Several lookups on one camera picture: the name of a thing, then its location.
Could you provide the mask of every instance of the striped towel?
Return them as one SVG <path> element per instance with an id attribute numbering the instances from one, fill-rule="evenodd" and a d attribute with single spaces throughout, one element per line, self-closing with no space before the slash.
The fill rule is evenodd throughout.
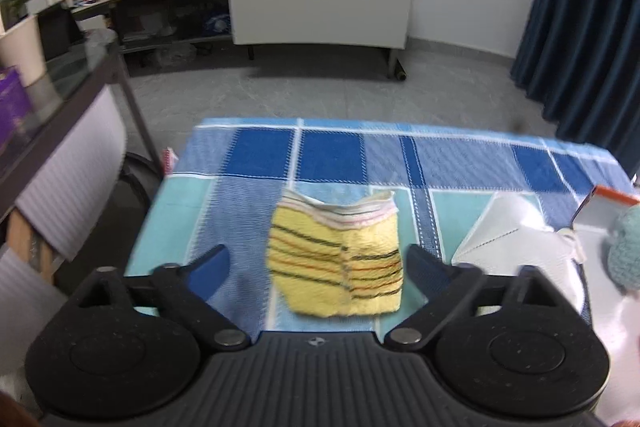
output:
<path id="1" fill-rule="evenodd" d="M 397 213 L 389 190 L 337 205 L 286 188 L 273 214 L 268 267 L 289 308 L 319 317 L 396 311 Z"/>

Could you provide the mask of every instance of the white flower pot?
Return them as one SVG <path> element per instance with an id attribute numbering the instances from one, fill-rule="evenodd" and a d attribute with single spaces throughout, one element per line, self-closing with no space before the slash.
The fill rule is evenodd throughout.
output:
<path id="1" fill-rule="evenodd" d="M 24 87 L 47 72 L 36 17 L 29 15 L 0 34 L 0 64 L 5 68 L 16 66 Z"/>

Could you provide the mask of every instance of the teal plush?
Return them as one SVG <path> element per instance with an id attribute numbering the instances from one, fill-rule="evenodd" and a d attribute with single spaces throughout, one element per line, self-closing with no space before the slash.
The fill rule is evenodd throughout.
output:
<path id="1" fill-rule="evenodd" d="M 607 257 L 609 276 L 628 290 L 640 290 L 640 204 L 626 211 L 616 232 Z"/>

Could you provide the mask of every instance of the dark blue curtain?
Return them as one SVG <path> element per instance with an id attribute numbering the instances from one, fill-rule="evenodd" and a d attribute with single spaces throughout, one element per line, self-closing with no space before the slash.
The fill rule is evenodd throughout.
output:
<path id="1" fill-rule="evenodd" d="M 640 168 L 640 0 L 534 0 L 511 77 L 563 140 Z"/>

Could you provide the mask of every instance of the floor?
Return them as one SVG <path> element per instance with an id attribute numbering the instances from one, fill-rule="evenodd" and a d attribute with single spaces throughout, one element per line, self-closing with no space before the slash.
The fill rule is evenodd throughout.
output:
<path id="1" fill-rule="evenodd" d="M 174 70 L 130 59 L 131 84 L 156 145 L 178 153 L 194 125 L 222 116 L 401 121 L 543 137 L 555 131 L 507 66 L 476 58 L 405 51 L 405 82 L 385 77 L 378 50 L 347 46 L 256 46 L 254 61 L 230 46 Z M 116 95 L 129 150 L 142 153 Z"/>

